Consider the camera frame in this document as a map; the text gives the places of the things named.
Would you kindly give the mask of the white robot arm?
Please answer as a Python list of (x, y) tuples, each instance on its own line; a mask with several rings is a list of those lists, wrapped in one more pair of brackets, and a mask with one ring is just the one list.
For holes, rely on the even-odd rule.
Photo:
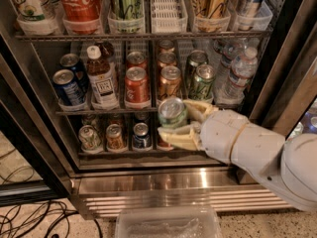
[(284, 136), (233, 110), (170, 97), (158, 106), (161, 139), (235, 165), (290, 205), (317, 210), (316, 134)]

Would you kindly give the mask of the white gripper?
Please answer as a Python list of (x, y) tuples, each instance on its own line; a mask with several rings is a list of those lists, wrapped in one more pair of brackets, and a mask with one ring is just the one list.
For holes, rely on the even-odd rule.
[(184, 99), (183, 103), (188, 117), (197, 122), (175, 129), (158, 127), (160, 137), (166, 143), (188, 151), (199, 151), (202, 144), (208, 157), (230, 164), (233, 146), (250, 123), (248, 118), (233, 110), (219, 110), (204, 101)]

